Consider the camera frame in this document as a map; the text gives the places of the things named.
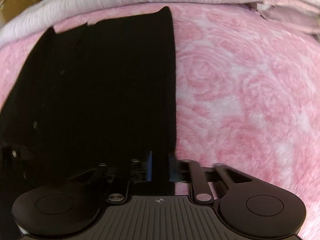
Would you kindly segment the black knit buttoned garment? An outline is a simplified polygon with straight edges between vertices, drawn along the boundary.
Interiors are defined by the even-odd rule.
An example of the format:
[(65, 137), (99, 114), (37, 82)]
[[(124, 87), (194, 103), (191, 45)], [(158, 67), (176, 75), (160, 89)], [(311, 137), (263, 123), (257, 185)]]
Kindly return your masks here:
[(49, 28), (1, 109), (1, 195), (176, 147), (171, 11)]

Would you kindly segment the pink floral plush blanket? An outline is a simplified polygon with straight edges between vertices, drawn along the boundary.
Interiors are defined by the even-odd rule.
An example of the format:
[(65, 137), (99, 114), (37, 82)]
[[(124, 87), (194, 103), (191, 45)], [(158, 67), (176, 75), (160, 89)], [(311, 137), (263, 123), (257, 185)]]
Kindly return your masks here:
[(319, 239), (319, 44), (234, 5), (143, 4), (1, 49), (1, 109), (41, 36), (171, 11), (176, 147), (1, 195), (1, 239)]

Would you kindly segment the pink pillow stack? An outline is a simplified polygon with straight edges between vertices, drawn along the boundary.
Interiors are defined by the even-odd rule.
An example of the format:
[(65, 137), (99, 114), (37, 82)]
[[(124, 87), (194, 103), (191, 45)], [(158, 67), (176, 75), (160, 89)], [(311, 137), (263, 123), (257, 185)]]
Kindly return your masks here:
[(248, 3), (264, 19), (309, 35), (319, 35), (319, 7), (302, 0), (264, 0)]

